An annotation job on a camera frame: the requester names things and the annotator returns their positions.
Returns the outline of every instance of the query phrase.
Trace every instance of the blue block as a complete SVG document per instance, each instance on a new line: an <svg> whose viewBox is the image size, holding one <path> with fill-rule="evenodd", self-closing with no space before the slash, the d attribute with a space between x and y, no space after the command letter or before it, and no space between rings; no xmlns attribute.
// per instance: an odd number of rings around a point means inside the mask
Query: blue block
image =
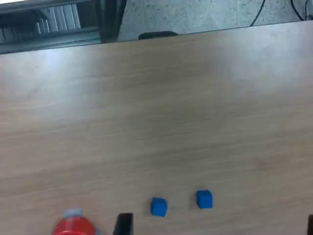
<svg viewBox="0 0 313 235"><path fill-rule="evenodd" d="M200 209L213 208L213 195L209 190L199 190L196 195Z"/></svg>
<svg viewBox="0 0 313 235"><path fill-rule="evenodd" d="M163 198L152 198L151 201L151 214L154 216L165 217L167 212L167 203Z"/></svg>

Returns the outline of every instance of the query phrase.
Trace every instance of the dark object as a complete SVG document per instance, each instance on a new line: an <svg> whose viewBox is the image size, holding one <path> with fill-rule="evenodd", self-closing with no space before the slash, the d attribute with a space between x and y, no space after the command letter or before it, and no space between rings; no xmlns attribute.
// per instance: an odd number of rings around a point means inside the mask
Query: dark object
<svg viewBox="0 0 313 235"><path fill-rule="evenodd" d="M308 235L313 235L313 214L309 215L308 221Z"/></svg>
<svg viewBox="0 0 313 235"><path fill-rule="evenodd" d="M256 20L259 18L259 15L261 14L261 11L263 10L264 4L265 4L266 0L263 0L260 10L258 12L258 14L256 15L256 17L254 18L253 22L251 23L250 27L252 27L254 25L254 23L256 22Z"/></svg>
<svg viewBox="0 0 313 235"><path fill-rule="evenodd" d="M96 8L102 43L117 40L127 0L97 0Z"/></svg>
<svg viewBox="0 0 313 235"><path fill-rule="evenodd" d="M305 1L305 20L308 20L308 2L309 0Z"/></svg>
<svg viewBox="0 0 313 235"><path fill-rule="evenodd" d="M177 36L178 33L172 31L161 31L161 32L150 32L150 33L142 33L139 35L138 39L151 39L151 38L164 38L164 37L172 37Z"/></svg>
<svg viewBox="0 0 313 235"><path fill-rule="evenodd" d="M213 208L213 195L209 190L196 192L197 204L200 209Z"/></svg>
<svg viewBox="0 0 313 235"><path fill-rule="evenodd" d="M297 17L301 20L304 21L304 19L300 16L299 12L297 11L297 9L295 8L294 4L293 4L293 0L290 0L291 6L294 10L294 12L296 13Z"/></svg>
<svg viewBox="0 0 313 235"><path fill-rule="evenodd" d="M116 220L113 235L133 235L133 213L121 213Z"/></svg>
<svg viewBox="0 0 313 235"><path fill-rule="evenodd" d="M167 203L163 198L152 198L151 201L151 214L154 216L165 217L167 212Z"/></svg>

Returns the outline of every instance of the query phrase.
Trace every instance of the cable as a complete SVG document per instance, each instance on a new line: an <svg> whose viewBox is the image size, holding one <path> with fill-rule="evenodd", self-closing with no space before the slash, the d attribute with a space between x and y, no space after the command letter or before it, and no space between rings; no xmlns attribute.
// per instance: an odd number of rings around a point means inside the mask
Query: cable
<svg viewBox="0 0 313 235"><path fill-rule="evenodd" d="M261 11L263 10L265 1L266 1L266 0L263 0L262 5L261 5L261 7L260 7L260 10L259 10L258 14L257 14L256 17L254 18L254 21L250 24L251 27L254 25L254 23L256 22L256 20L259 18L259 15L261 14Z"/></svg>
<svg viewBox="0 0 313 235"><path fill-rule="evenodd" d="M299 12L297 11L297 9L295 8L295 6L293 5L293 0L290 0L290 3L291 3L291 6L292 6L292 8L293 8L295 14L297 15L297 17L299 17L299 19L300 19L301 21L304 21L304 19L300 16Z"/></svg>
<svg viewBox="0 0 313 235"><path fill-rule="evenodd" d="M309 0L306 0L305 2L305 20L308 20L308 2Z"/></svg>

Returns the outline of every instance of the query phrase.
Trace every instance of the black object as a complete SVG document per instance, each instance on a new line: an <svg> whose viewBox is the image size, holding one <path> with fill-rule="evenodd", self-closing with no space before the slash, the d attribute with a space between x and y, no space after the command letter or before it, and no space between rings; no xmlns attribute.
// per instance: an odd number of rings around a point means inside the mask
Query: black object
<svg viewBox="0 0 313 235"><path fill-rule="evenodd" d="M308 235L313 235L313 214L309 215L308 221Z"/></svg>
<svg viewBox="0 0 313 235"><path fill-rule="evenodd" d="M116 219L113 235L133 235L133 213L121 213Z"/></svg>
<svg viewBox="0 0 313 235"><path fill-rule="evenodd" d="M161 32L150 32L150 33L142 33L139 35L138 39L151 39L151 38L164 38L164 37L172 37L177 36L178 33L172 31L161 31Z"/></svg>
<svg viewBox="0 0 313 235"><path fill-rule="evenodd" d="M304 19L300 16L299 12L297 11L297 9L295 8L294 4L293 4L293 0L290 0L291 6L294 10L294 12L296 13L297 17L301 20L304 21Z"/></svg>
<svg viewBox="0 0 313 235"><path fill-rule="evenodd" d="M305 20L308 20L308 2L309 0L305 1Z"/></svg>
<svg viewBox="0 0 313 235"><path fill-rule="evenodd" d="M266 0L263 0L260 10L258 12L258 14L256 15L256 17L254 18L253 22L251 23L250 27L252 27L254 25L254 23L256 22L256 20L259 18L259 15L261 14L261 11L263 10L264 4L265 4Z"/></svg>
<svg viewBox="0 0 313 235"><path fill-rule="evenodd" d="M96 0L102 43L117 40L127 0Z"/></svg>

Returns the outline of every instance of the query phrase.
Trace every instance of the floor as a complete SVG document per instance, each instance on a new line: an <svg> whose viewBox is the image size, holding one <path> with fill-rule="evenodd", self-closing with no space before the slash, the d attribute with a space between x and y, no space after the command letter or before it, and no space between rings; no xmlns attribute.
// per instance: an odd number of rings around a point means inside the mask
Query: floor
<svg viewBox="0 0 313 235"><path fill-rule="evenodd" d="M262 0L128 0L119 41L136 40L143 32L179 34L247 27ZM294 0L304 15L305 0ZM299 21L289 0L267 0L255 25Z"/></svg>

